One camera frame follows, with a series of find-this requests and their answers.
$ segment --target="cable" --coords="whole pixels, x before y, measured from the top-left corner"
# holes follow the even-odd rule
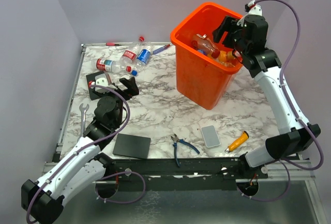
[[[122,171],[122,172],[118,172],[118,173],[115,173],[115,174],[112,174],[112,175],[109,175],[109,176],[105,176],[103,178],[101,178],[100,180],[104,180],[104,179],[108,179],[110,177],[113,177],[113,176],[118,176],[118,175],[123,175],[123,174],[127,174],[128,172],[127,171]],[[130,204],[130,203],[134,203],[134,202],[137,202],[139,201],[144,195],[145,195],[145,191],[146,191],[146,182],[145,182],[145,179],[143,178],[142,175],[140,175],[139,173],[137,172],[134,172],[134,171],[130,171],[130,173],[134,174],[134,175],[137,175],[138,177],[141,178],[141,180],[143,181],[143,191],[142,193],[140,194],[140,196],[138,196],[136,199],[134,200],[131,200],[131,201],[127,201],[127,202],[121,202],[121,201],[114,201],[114,200],[109,200],[107,198],[102,198],[99,193],[98,193],[98,189],[97,187],[95,188],[95,192],[98,196],[97,200],[98,199],[102,199],[104,202],[112,202],[112,203],[117,203],[117,204]]]
[[[286,189],[283,192],[283,194],[281,194],[280,196],[278,196],[276,198],[272,198],[272,199],[260,199],[260,198],[255,198],[255,197],[250,197],[248,195],[245,195],[244,193],[242,193],[242,191],[238,187],[237,187],[237,190],[242,194],[243,197],[246,197],[250,200],[254,200],[254,201],[258,201],[258,202],[274,202],[274,201],[277,201],[277,200],[283,198],[284,196],[286,196],[288,194],[288,192],[291,188],[291,177],[290,177],[289,169],[286,167],[286,165],[282,161],[279,161],[279,162],[285,167],[285,170],[286,170],[286,173],[288,174],[288,179],[289,179]]]
[[[126,111],[126,108],[124,108],[123,107],[123,109],[125,110],[125,112],[126,112],[126,116],[125,116],[125,119],[124,119],[124,121],[126,121],[126,119],[128,118],[128,111]]]
[[[63,164],[48,178],[48,183],[45,182],[38,190],[37,192],[34,194],[34,196],[32,197],[31,199],[31,202],[27,208],[27,211],[26,211],[26,222],[28,224],[34,224],[36,223],[37,221],[34,220],[34,221],[31,221],[30,220],[30,213],[31,213],[31,209],[32,209],[32,206],[34,204],[34,202],[36,201],[38,195],[40,194],[40,192],[46,187],[47,184],[50,184],[52,179],[55,178],[55,176],[62,170],[62,168],[64,166],[66,166],[73,158],[75,158],[75,156],[77,156],[82,150],[86,149],[87,147],[91,146],[91,145],[95,145],[101,141],[104,141],[106,139],[109,139],[115,135],[117,135],[119,132],[121,132],[125,127],[126,125],[128,125],[128,122],[130,120],[130,107],[129,107],[129,104],[128,102],[123,98],[123,96],[121,96],[118,92],[112,90],[111,88],[108,88],[108,87],[104,87],[104,86],[100,86],[100,85],[90,85],[90,87],[96,87],[96,88],[103,88],[103,89],[106,89],[108,90],[109,92],[113,93],[114,95],[116,95],[120,100],[122,100],[122,102],[124,103],[124,105],[126,106],[127,108],[127,117],[126,117],[126,120],[123,124],[122,127],[120,127],[117,131],[115,131],[114,133],[111,133],[110,135],[107,135],[103,138],[100,138],[94,142],[91,142],[83,147],[81,147],[80,149],[78,149],[75,154],[72,154],[66,161],[63,162]]]
[[[279,2],[279,3],[283,3],[285,4],[286,6],[288,6],[293,14],[294,14],[294,17],[295,17],[295,20],[296,20],[296,24],[297,24],[297,33],[296,33],[296,38],[295,38],[295,43],[293,45],[293,48],[289,54],[289,56],[287,57],[284,65],[282,66],[281,70],[280,70],[280,74],[279,74],[279,79],[280,79],[280,84],[281,84],[281,88],[284,92],[284,95],[285,95],[285,98],[287,99],[296,119],[299,121],[299,123],[305,128],[305,130],[309,133],[309,135],[311,136],[311,138],[313,139],[319,153],[320,153],[320,162],[318,163],[317,166],[315,167],[311,167],[311,168],[306,168],[306,167],[303,167],[301,165],[298,165],[297,163],[295,162],[292,162],[291,160],[287,159],[287,158],[284,158],[283,160],[285,160],[286,162],[300,168],[300,169],[303,169],[303,170],[308,170],[308,171],[313,171],[313,170],[316,170],[318,168],[320,168],[322,166],[322,164],[324,163],[324,154],[323,154],[323,151],[322,151],[322,148],[317,140],[317,138],[315,137],[315,135],[312,133],[312,131],[309,129],[309,127],[306,125],[306,123],[304,123],[302,120],[301,120],[301,117],[299,115],[299,113],[297,112],[297,110],[295,109],[295,106],[289,96],[289,93],[287,92],[287,89],[286,89],[286,86],[284,84],[284,71],[296,49],[296,46],[298,45],[298,42],[299,42],[299,38],[300,38],[300,33],[301,33],[301,25],[300,25],[300,20],[299,20],[299,16],[297,15],[296,11],[294,10],[294,8],[288,4],[287,2],[284,2],[282,0],[257,0],[255,1],[255,3],[260,3],[260,2],[266,2],[266,1],[275,1],[275,2]]]

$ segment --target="bottle label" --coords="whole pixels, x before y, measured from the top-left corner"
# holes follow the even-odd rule
[[[149,58],[150,55],[151,55],[151,52],[149,50],[143,49],[139,53],[137,59],[139,59],[144,64],[147,64],[147,61],[148,61],[148,58]]]
[[[108,60],[105,58],[99,58],[97,60],[97,69],[98,70],[105,70],[105,71],[112,71],[112,60]]]
[[[129,59],[131,59],[133,61],[136,58],[136,54],[129,50],[126,50],[123,54],[123,57],[128,57]]]

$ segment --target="gray floor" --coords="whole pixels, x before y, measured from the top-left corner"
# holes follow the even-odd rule
[[[285,183],[261,183],[257,196],[281,194]],[[129,200],[139,192],[121,193],[117,200]],[[305,182],[293,182],[289,194],[271,203],[254,202],[237,191],[149,191],[131,205],[104,204],[96,200],[91,185],[69,202],[56,224],[302,224],[318,223]]]

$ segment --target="table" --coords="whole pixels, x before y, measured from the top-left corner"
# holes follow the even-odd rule
[[[96,72],[91,61],[102,57],[118,60],[125,49],[125,46],[87,46],[62,141],[61,159],[77,142],[81,119],[79,105],[89,104],[86,126],[94,116],[98,100],[90,100],[85,77]],[[219,103],[212,110],[205,110],[176,90],[175,60],[174,46],[153,55],[147,67],[136,77],[140,94],[128,101],[131,118],[122,133],[150,137],[152,141],[148,158],[173,158],[174,148],[170,135],[174,133],[200,151],[197,154],[189,147],[179,145],[178,158],[236,157],[252,151],[268,137],[278,134],[267,99],[245,68],[238,72]],[[118,80],[121,77],[129,78],[130,74],[111,74],[112,81],[117,85],[120,85]],[[209,125],[216,128],[221,141],[218,147],[207,148],[204,144],[201,128]],[[250,138],[234,152],[225,153],[228,145],[244,130]],[[121,159],[123,157],[112,154],[115,141],[116,137],[103,152],[112,158]]]

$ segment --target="pliers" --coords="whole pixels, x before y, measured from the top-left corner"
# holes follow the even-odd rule
[[[179,142],[183,145],[189,146],[190,148],[195,150],[198,154],[200,154],[199,150],[194,145],[191,145],[190,143],[184,141],[183,139],[179,139],[176,134],[174,134],[174,136],[171,136],[171,139],[174,141],[174,143],[172,145],[175,148],[174,149],[174,156],[175,156],[176,164],[177,164],[178,167],[180,167],[180,163],[178,162],[178,159],[177,159],[177,142]]]

